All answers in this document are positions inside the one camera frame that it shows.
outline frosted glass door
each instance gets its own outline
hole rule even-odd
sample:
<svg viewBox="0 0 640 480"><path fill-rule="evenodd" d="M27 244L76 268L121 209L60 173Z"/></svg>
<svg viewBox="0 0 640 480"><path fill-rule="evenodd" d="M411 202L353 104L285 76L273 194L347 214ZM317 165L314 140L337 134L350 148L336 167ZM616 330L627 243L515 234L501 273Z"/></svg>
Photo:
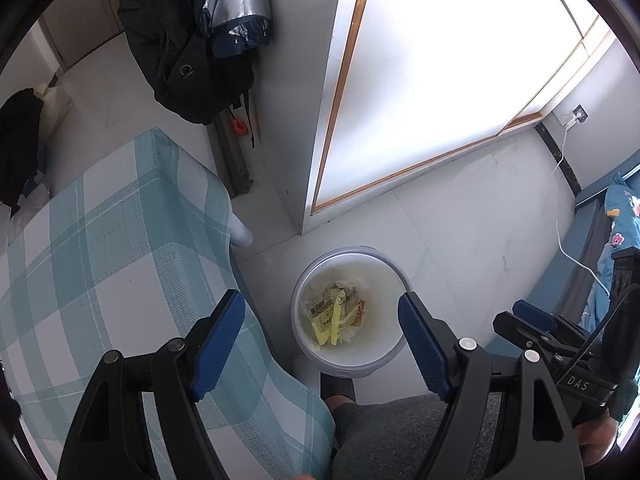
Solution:
<svg viewBox="0 0 640 480"><path fill-rule="evenodd" d="M316 207L497 134L581 39L560 0L367 0Z"/></svg>

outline trash can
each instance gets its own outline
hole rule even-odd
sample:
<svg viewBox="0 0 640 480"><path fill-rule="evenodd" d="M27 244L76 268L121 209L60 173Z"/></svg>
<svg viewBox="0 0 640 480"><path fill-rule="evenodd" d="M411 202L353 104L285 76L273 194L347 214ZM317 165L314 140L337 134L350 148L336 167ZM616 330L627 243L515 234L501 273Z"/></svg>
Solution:
<svg viewBox="0 0 640 480"><path fill-rule="evenodd" d="M305 304L335 282L356 287L365 307L362 325L350 342L320 346ZM409 279L377 250L344 247L320 256L302 273L291 298L291 325L300 348L321 372L364 377L393 359L405 340L398 323L398 299L411 290Z"/></svg>

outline pink flower print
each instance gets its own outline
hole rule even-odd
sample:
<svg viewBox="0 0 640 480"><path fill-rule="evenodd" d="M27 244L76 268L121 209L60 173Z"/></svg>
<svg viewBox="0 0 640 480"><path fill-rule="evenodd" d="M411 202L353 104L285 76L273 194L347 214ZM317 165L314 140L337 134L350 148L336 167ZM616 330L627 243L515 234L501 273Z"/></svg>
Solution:
<svg viewBox="0 0 640 480"><path fill-rule="evenodd" d="M611 241L609 242L609 246L618 247L624 241L625 241L625 237L623 237L623 235L621 235L620 233L616 233L611 238Z"/></svg>

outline plaid tablecloth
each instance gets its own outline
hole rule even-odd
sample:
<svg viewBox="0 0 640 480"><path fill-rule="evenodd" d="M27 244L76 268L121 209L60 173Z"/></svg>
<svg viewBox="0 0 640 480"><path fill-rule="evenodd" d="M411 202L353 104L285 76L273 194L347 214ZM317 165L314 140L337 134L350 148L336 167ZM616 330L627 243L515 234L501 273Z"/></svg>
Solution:
<svg viewBox="0 0 640 480"><path fill-rule="evenodd" d="M154 352L237 288L230 211L218 178L155 128L55 196L0 258L0 358L53 471L104 352ZM174 478L144 401L159 472ZM331 415L274 361L248 306L198 409L231 479L324 476Z"/></svg>

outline person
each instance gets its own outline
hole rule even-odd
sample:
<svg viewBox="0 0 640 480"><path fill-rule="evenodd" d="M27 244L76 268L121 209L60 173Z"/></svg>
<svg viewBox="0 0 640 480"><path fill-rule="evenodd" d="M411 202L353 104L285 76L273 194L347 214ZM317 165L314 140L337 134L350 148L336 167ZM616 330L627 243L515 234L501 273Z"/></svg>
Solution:
<svg viewBox="0 0 640 480"><path fill-rule="evenodd" d="M413 479L446 410L435 394L361 406L355 402L353 381L324 374L321 397L334 417L339 446L328 473L331 480ZM500 394L490 394L467 480L484 477L499 409ZM576 426L587 479L600 478L599 463L615 454L617 432L608 412ZM296 480L314 479L307 475Z"/></svg>

